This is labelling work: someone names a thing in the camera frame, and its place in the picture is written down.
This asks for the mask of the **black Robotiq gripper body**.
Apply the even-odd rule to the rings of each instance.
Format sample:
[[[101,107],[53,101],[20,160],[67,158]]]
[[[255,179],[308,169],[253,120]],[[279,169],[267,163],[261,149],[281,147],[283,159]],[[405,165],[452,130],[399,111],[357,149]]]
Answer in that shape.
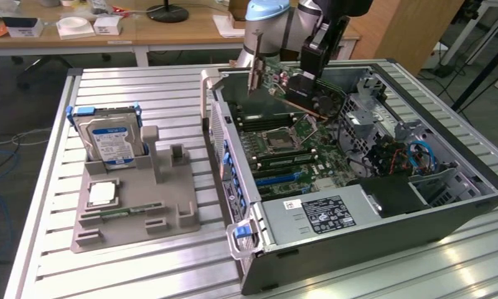
[[[327,18],[360,17],[372,7],[373,0],[317,0],[317,6]]]

